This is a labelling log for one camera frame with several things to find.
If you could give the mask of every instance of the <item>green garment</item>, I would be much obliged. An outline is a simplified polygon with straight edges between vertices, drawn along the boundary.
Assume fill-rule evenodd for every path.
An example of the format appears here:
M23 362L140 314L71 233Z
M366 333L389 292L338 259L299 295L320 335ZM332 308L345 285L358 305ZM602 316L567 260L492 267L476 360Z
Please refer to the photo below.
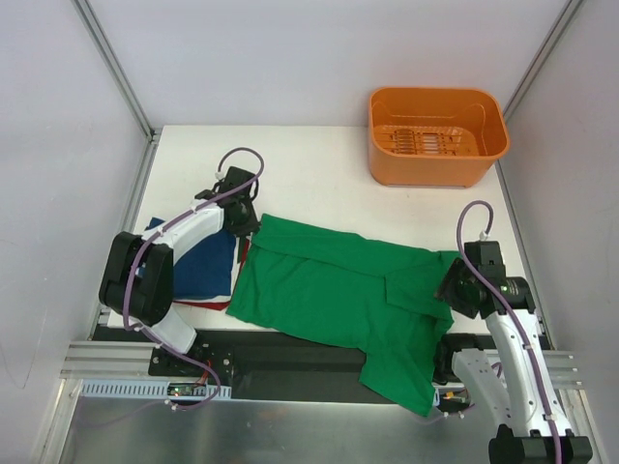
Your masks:
M264 215L227 312L364 351L360 382L426 416L436 343L454 322L433 293L456 257Z

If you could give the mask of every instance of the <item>folded clothes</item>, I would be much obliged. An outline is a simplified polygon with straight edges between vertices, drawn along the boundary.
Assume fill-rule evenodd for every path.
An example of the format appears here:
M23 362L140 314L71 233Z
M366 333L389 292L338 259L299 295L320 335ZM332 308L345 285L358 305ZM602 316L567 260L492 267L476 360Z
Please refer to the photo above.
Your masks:
M146 229L162 223L162 219L153 217ZM222 229L185 253L174 265L174 300L200 304L229 297L235 247L235 237Z
M426 416L436 344L453 324L433 293L456 257L264 215L227 312L364 351L360 382Z

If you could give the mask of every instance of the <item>metal frame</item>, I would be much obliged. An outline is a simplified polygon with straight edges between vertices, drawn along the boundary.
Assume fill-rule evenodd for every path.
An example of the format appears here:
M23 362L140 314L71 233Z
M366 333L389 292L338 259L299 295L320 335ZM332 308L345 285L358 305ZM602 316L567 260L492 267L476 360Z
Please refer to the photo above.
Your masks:
M112 78L116 82L119 92L123 96L134 119L144 132L146 138L147 146L142 154L142 159L134 182L133 193L128 202L126 211L124 212L122 221L123 228L133 229L162 131L152 128L89 1L72 0L72 2L86 30L100 52ZM544 43L507 104L504 111L506 120L509 120L516 111L532 82L544 66L548 56L563 37L565 31L574 20L584 2L585 0L568 0L566 2L563 11L552 25ZM505 176L500 162L497 163L497 172L501 188L506 198L512 227L515 231L516 241L523 259L523 265L529 276L534 297L539 301L539 292L535 287L535 281L531 278L529 259L522 243L520 229L514 213L514 204L505 183ZM97 327L98 322L102 322L105 318L105 313L102 313L101 309L102 307L97 304L98 312L96 317L93 318L93 330ZM150 360L152 347L153 345L150 343L137 342L125 344L122 342L105 342L101 344L100 342L92 341L72 343L61 373L61 377L63 377L61 387L53 404L53 419L49 431L45 436L44 443L40 446L41 454L39 462L45 464L55 463L60 459L68 437L78 393L81 389L81 379L86 376L92 378L97 375L104 378L118 375L123 378L143 378L144 367L146 366L147 368L145 356L148 355L148 359ZM92 356L92 353L97 353L97 356L100 357L97 358L97 356ZM495 356L495 354L492 352L488 353L492 360L492 356ZM571 422L577 428L578 433L588 435L592 439L594 450L596 450L596 453L601 458L600 461L596 462L606 462L607 459L604 450L597 446L595 440L597 430L592 421L586 393L582 390L583 384L582 380L579 378L580 373L577 367L574 366L574 355L556 351L545 352L545 359L548 363L553 383L556 382L555 385L560 390L561 399L566 407Z

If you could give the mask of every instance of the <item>plastic laundry basket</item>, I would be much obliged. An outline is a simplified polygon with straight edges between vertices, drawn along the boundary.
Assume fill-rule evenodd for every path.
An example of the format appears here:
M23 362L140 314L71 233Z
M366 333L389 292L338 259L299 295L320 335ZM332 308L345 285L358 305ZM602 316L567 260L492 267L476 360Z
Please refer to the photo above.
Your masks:
M369 99L379 183L471 187L510 147L498 102L476 89L387 87Z

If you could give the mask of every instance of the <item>green cloth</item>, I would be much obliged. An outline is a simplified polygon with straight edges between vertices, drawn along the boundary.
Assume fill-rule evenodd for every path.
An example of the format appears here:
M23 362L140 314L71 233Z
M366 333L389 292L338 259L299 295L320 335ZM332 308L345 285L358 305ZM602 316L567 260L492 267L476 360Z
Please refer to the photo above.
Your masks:
M360 382L426 416L436 343L454 322L433 293L456 256L264 215L227 312L359 348Z

